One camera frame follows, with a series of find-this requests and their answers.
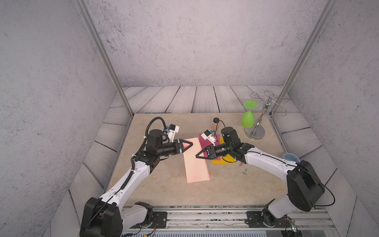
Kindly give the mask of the salmon pink paper sheet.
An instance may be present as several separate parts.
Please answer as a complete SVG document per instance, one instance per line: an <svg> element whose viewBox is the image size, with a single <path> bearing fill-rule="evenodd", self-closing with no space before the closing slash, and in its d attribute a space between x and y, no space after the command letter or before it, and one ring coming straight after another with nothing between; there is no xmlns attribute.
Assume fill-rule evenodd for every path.
<svg viewBox="0 0 379 237"><path fill-rule="evenodd" d="M202 150L199 139L190 138L186 140L193 143L193 146L183 153L187 183L209 181L210 176L206 161L195 157Z"/></svg>

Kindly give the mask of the magenta paper sheet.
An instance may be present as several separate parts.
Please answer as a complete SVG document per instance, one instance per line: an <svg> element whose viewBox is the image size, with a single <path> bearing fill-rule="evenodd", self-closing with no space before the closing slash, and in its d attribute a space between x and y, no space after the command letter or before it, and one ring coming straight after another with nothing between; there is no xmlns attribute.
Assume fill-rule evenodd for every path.
<svg viewBox="0 0 379 237"><path fill-rule="evenodd" d="M212 145L212 143L209 141L209 140L205 140L202 138L202 136L200 135L199 136L199 142L200 142L200 145L201 145L201 149L203 150L205 147L209 146L209 145ZM217 139L215 141L215 145L220 145L221 143L223 142L223 139L220 138L220 135L217 135ZM204 152L203 154L200 155L201 157L207 157L207 153Z"/></svg>

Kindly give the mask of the yellow paper sheet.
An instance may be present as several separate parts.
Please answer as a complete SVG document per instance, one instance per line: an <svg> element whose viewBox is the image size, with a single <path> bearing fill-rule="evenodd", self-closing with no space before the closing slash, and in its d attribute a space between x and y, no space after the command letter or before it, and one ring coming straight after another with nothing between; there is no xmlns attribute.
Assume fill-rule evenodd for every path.
<svg viewBox="0 0 379 237"><path fill-rule="evenodd" d="M219 144L225 143L224 139L220 135L218 135L218 143ZM217 159L212 161L213 165L230 165L230 164L234 164L234 163L236 163L236 160L230 155L218 157Z"/></svg>

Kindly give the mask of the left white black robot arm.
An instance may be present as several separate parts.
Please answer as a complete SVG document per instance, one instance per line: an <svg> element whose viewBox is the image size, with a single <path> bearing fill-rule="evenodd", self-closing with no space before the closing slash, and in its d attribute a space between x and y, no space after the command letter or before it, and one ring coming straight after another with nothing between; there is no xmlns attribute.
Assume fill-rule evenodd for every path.
<svg viewBox="0 0 379 237"><path fill-rule="evenodd" d="M157 167L161 160L184 153L192 142L175 139L178 127L167 126L161 117L153 118L144 135L144 141L131 157L131 168L99 198L90 198L83 211L80 237L120 237L134 227L147 228L153 224L153 207L136 202L124 208L136 188Z"/></svg>

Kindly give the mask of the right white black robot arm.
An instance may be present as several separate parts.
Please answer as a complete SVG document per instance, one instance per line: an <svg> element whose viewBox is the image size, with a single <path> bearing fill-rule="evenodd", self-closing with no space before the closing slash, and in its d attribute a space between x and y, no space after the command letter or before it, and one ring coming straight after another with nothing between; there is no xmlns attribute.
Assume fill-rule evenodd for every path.
<svg viewBox="0 0 379 237"><path fill-rule="evenodd" d="M321 182L313 166L307 161L290 161L263 152L258 147L241 142L237 131L228 126L221 130L224 143L209 145L199 151L197 159L214 160L230 155L236 162L261 168L287 184L287 194L270 201L262 211L263 222L274 222L289 213L301 210L309 212L329 188Z"/></svg>

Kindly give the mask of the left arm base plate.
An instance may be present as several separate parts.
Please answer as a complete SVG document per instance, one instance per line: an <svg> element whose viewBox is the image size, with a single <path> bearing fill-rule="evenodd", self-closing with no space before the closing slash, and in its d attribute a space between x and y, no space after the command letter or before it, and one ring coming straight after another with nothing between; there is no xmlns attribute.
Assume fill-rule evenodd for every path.
<svg viewBox="0 0 379 237"><path fill-rule="evenodd" d="M136 224L130 229L165 229L167 226L167 216L168 213L166 211L154 211L146 222Z"/></svg>

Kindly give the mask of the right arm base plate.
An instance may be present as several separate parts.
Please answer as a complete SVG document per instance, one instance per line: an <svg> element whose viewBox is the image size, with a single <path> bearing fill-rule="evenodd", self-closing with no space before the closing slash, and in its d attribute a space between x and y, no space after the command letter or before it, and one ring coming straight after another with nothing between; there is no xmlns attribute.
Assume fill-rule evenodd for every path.
<svg viewBox="0 0 379 237"><path fill-rule="evenodd" d="M286 216L277 219L270 213L263 211L246 212L245 224L249 228L290 228L292 225Z"/></svg>

